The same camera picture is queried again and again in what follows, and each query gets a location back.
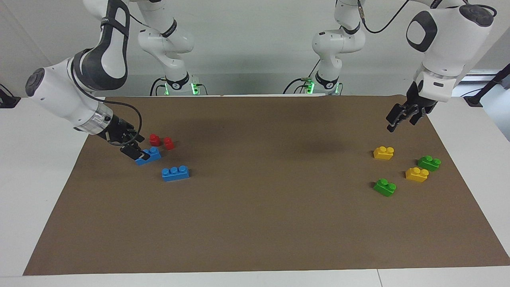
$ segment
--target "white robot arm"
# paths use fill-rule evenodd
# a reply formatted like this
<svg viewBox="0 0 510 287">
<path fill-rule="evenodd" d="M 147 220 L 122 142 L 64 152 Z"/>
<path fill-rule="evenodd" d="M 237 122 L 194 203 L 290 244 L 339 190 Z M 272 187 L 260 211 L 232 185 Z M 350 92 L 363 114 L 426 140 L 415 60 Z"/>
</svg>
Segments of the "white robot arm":
<svg viewBox="0 0 510 287">
<path fill-rule="evenodd" d="M 431 9 L 413 18 L 407 28 L 407 41 L 424 53 L 424 59 L 407 91 L 407 101 L 396 104 L 386 117 L 390 132 L 409 117 L 415 125 L 432 112 L 438 101 L 451 98 L 464 66 L 487 39 L 496 16 L 494 8 L 467 1 L 417 2 L 431 3 Z"/>
<path fill-rule="evenodd" d="M 163 65 L 167 86 L 173 92 L 191 91 L 190 75 L 179 54 L 193 50 L 193 36 L 178 26 L 175 18 L 165 10 L 166 0 L 132 2 L 137 2 L 144 20 L 151 27 L 138 34 L 140 46 Z"/>
<path fill-rule="evenodd" d="M 496 15 L 494 8 L 470 5 L 468 0 L 406 0 L 404 5 L 409 1 L 429 6 L 428 10 L 418 13 L 407 28 L 408 43 L 425 57 L 407 92 L 407 101 L 395 105 L 387 116 L 391 132 L 409 117 L 415 125 L 438 101 L 450 99 L 464 66 L 487 39 Z M 338 0 L 335 19 L 340 29 L 314 36 L 312 47 L 320 57 L 313 79 L 316 91 L 326 94 L 335 91 L 342 68 L 338 55 L 359 51 L 365 44 L 361 23 L 371 33 L 384 30 L 374 32 L 367 28 L 364 3 L 365 0 Z"/>
<path fill-rule="evenodd" d="M 128 77 L 126 51 L 130 27 L 130 13 L 127 8 L 129 0 L 84 0 L 83 2 L 87 10 L 101 20 L 99 43 L 94 48 L 85 49 L 59 64 L 36 70 L 25 86 L 27 95 L 46 110 L 70 121 L 75 129 L 98 135 L 111 145 L 120 146 L 121 152 L 132 159 L 148 159 L 149 155 L 138 147 L 138 142 L 144 141 L 140 135 L 139 111 L 128 104 L 99 100 L 93 96 L 97 91 L 120 88 Z M 137 2 L 140 7 L 155 7 L 152 5 L 164 7 L 166 0 Z M 185 45 L 182 44 L 182 35 L 177 32 L 176 26 L 168 25 L 168 28 L 162 28 L 168 21 L 175 23 L 173 18 L 168 17 L 171 20 L 165 22 L 163 9 L 156 10 L 158 12 L 142 10 L 142 13 L 148 23 L 164 31 L 161 46 L 168 47 L 169 43 L 174 43 L 169 50 L 177 46 L 175 53 L 183 50 L 190 51 L 192 44 L 188 45 L 187 49 L 181 49 Z M 166 51 L 162 49 L 160 53 L 153 52 L 152 55 L 160 59 Z M 182 72 L 183 68 L 184 64 L 181 63 L 180 73 L 186 76 L 187 73 Z M 177 74 L 171 74 L 171 76 L 175 76 L 174 79 L 178 78 L 177 81 L 183 79 Z M 114 115 L 112 109 L 104 103 L 133 108 L 140 117 L 138 130 Z"/>
<path fill-rule="evenodd" d="M 325 94 L 335 91 L 342 69 L 342 60 L 338 55 L 357 52 L 365 46 L 365 32 L 360 29 L 357 0 L 338 0 L 335 20 L 341 25 L 340 29 L 317 33 L 312 41 L 312 48 L 320 58 L 318 71 L 313 78 L 314 90 Z"/>
</svg>

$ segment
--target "blue lego brick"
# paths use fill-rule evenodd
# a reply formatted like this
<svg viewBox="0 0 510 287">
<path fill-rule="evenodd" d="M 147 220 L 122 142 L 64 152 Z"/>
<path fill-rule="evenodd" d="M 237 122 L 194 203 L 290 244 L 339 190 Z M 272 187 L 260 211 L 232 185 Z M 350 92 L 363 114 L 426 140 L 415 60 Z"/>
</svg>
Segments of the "blue lego brick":
<svg viewBox="0 0 510 287">
<path fill-rule="evenodd" d="M 163 169 L 161 171 L 161 176 L 164 181 L 169 182 L 189 178 L 190 173 L 185 165 L 181 165 L 179 168 L 173 167 L 171 169 Z"/>
<path fill-rule="evenodd" d="M 150 158 L 148 160 L 143 160 L 141 158 L 135 160 L 137 165 L 144 165 L 149 162 L 156 161 L 158 159 L 161 159 L 161 154 L 159 153 L 159 150 L 157 147 L 152 147 L 150 150 L 143 150 L 145 153 L 150 155 Z"/>
</svg>

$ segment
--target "lego stud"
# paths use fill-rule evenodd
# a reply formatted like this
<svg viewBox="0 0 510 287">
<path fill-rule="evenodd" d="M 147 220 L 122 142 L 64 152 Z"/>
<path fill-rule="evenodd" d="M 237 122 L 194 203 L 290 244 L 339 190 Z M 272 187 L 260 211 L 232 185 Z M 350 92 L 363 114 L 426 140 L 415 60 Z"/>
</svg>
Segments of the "lego stud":
<svg viewBox="0 0 510 287">
<path fill-rule="evenodd" d="M 166 147 L 167 150 L 172 150 L 173 148 L 175 148 L 175 145 L 173 144 L 171 138 L 165 137 L 163 142 L 165 143 L 165 147 Z"/>
<path fill-rule="evenodd" d="M 381 178 L 375 183 L 374 189 L 380 194 L 390 197 L 397 189 L 397 186 L 394 183 L 389 183 L 387 179 Z"/>
<path fill-rule="evenodd" d="M 161 176 L 166 182 L 190 177 L 188 168 L 185 165 L 181 165 L 179 168 L 174 166 L 170 169 L 163 169 L 161 171 Z"/>
<path fill-rule="evenodd" d="M 431 172 L 435 172 L 441 165 L 441 160 L 427 155 L 418 160 L 418 166 Z"/>
<path fill-rule="evenodd" d="M 428 170 L 421 170 L 420 168 L 411 168 L 405 172 L 405 178 L 414 180 L 417 182 L 424 182 L 428 179 L 430 172 Z"/>
<path fill-rule="evenodd" d="M 157 135 L 151 134 L 149 136 L 149 143 L 153 147 L 159 147 L 161 145 L 161 139 Z"/>
<path fill-rule="evenodd" d="M 161 159 L 161 154 L 160 154 L 158 148 L 156 148 L 156 147 L 152 147 L 152 148 L 150 148 L 150 150 L 143 150 L 143 151 L 146 154 L 148 154 L 150 156 L 150 158 L 148 160 L 143 160 L 141 158 L 135 160 L 137 165 L 144 165 L 146 163 L 153 162 L 153 161 L 156 161 L 158 159 Z"/>
<path fill-rule="evenodd" d="M 389 160 L 393 157 L 393 154 L 395 153 L 395 149 L 392 147 L 378 147 L 374 150 L 374 158 L 376 159 L 385 159 Z"/>
</svg>

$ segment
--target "brown paper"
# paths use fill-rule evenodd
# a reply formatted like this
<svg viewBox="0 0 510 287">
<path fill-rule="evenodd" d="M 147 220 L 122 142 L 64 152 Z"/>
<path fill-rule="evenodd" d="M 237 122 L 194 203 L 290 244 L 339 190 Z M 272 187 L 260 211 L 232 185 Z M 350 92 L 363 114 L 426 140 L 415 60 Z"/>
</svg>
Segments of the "brown paper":
<svg viewBox="0 0 510 287">
<path fill-rule="evenodd" d="M 402 96 L 122 100 L 176 148 L 137 166 L 90 136 L 25 275 L 510 265 L 430 121 L 386 130 Z M 440 169 L 406 180 L 429 154 Z"/>
</svg>

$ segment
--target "robot elbow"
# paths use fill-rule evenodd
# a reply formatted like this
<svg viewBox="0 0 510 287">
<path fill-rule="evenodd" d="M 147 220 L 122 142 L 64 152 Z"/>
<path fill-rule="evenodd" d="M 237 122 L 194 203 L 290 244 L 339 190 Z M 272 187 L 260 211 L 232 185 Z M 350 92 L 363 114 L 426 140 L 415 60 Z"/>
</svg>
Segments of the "robot elbow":
<svg viewBox="0 0 510 287">
<path fill-rule="evenodd" d="M 168 37 L 167 42 L 170 45 L 168 51 L 177 54 L 189 53 L 195 47 L 195 38 L 188 32 L 176 33 Z"/>
</svg>

